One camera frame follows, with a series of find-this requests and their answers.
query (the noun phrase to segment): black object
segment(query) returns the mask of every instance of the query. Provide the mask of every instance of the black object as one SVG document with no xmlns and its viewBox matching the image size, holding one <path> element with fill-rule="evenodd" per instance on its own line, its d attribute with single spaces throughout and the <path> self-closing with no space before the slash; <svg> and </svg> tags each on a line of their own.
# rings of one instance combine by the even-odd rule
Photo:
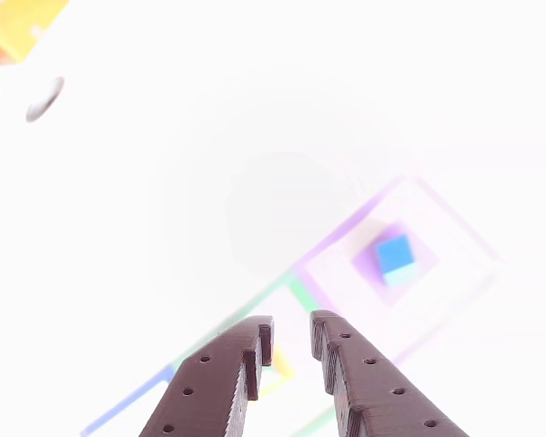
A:
<svg viewBox="0 0 546 437">
<path fill-rule="evenodd" d="M 272 350 L 271 317 L 222 332 L 182 362 L 140 437 L 241 437 Z M 340 437 L 468 437 L 339 315 L 311 313 L 311 350 L 334 396 Z"/>
<path fill-rule="evenodd" d="M 222 332 L 182 361 L 140 437 L 240 437 L 272 351 L 272 317 L 249 317 Z"/>
<path fill-rule="evenodd" d="M 340 437 L 468 437 L 339 315 L 311 313 L 311 350 L 334 395 Z"/>
</svg>

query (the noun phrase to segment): blue tape line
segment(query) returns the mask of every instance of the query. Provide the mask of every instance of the blue tape line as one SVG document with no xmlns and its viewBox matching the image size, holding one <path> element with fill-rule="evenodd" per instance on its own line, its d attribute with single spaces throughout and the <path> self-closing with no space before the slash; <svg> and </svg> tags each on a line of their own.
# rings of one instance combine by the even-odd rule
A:
<svg viewBox="0 0 546 437">
<path fill-rule="evenodd" d="M 174 375 L 175 371 L 172 365 L 167 365 L 164 369 L 154 375 L 154 377 L 152 377 L 148 382 L 143 384 L 141 387 L 139 387 L 137 390 L 127 396 L 124 400 L 122 400 L 118 405 L 116 405 L 114 408 L 102 415 L 99 419 L 88 425 L 83 431 L 81 431 L 81 437 L 87 437 L 88 435 L 91 435 L 93 432 L 104 426 L 106 423 L 110 422 L 120 412 L 122 412 L 129 405 L 144 396 L 146 393 L 156 387 L 160 382 L 166 381 L 169 384 L 172 381 L 172 378 L 174 378 Z"/>
</svg>

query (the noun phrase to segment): blue cube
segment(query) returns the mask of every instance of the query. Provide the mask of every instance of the blue cube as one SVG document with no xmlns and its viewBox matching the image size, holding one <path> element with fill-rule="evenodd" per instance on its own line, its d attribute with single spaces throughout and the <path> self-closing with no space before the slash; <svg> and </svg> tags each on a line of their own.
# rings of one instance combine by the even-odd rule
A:
<svg viewBox="0 0 546 437">
<path fill-rule="evenodd" d="M 406 235 L 389 239 L 375 247 L 382 278 L 394 287 L 408 282 L 417 273 L 417 263 L 412 256 L 409 238 Z"/>
</svg>

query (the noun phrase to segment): white platform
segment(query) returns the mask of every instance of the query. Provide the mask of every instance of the white platform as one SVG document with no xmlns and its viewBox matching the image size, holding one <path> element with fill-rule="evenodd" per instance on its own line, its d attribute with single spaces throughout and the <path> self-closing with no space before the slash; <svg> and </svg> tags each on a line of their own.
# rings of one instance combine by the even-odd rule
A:
<svg viewBox="0 0 546 437">
<path fill-rule="evenodd" d="M 546 2 L 73 3 L 0 68 L 0 436 L 76 435 L 409 173 L 505 268 L 403 370 L 546 433 Z"/>
</svg>

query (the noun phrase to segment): yellow block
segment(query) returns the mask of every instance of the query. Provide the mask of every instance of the yellow block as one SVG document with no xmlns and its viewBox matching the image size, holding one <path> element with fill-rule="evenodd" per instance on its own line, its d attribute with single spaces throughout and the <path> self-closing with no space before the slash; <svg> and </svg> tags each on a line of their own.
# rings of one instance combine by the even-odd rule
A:
<svg viewBox="0 0 546 437">
<path fill-rule="evenodd" d="M 0 0 L 0 64 L 26 59 L 68 0 Z"/>
</svg>

